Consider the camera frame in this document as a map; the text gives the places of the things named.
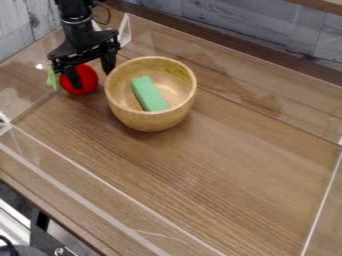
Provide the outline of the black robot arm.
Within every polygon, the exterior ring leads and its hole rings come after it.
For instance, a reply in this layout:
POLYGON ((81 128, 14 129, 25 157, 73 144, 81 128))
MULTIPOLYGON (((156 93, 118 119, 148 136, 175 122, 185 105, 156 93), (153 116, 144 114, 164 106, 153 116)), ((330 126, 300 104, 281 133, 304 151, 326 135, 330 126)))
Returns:
POLYGON ((64 41, 50 51, 48 59, 53 72, 61 74, 77 93, 86 92, 77 68, 86 62, 100 59, 102 71, 109 74, 116 66, 116 54, 120 50, 118 31, 96 31, 92 25, 92 8, 96 1, 105 0, 54 0, 64 41))

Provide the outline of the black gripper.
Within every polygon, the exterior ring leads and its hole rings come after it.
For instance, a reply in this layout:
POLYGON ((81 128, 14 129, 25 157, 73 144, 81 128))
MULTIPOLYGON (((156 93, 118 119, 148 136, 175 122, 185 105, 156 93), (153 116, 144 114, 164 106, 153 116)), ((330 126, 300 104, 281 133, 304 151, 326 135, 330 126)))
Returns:
POLYGON ((61 20, 64 41, 48 53, 46 57, 56 73, 65 74, 68 88, 82 89, 76 71, 78 64, 100 59, 101 68, 109 74, 116 67, 116 54, 120 50, 116 29, 96 30, 92 19, 70 22, 61 20))

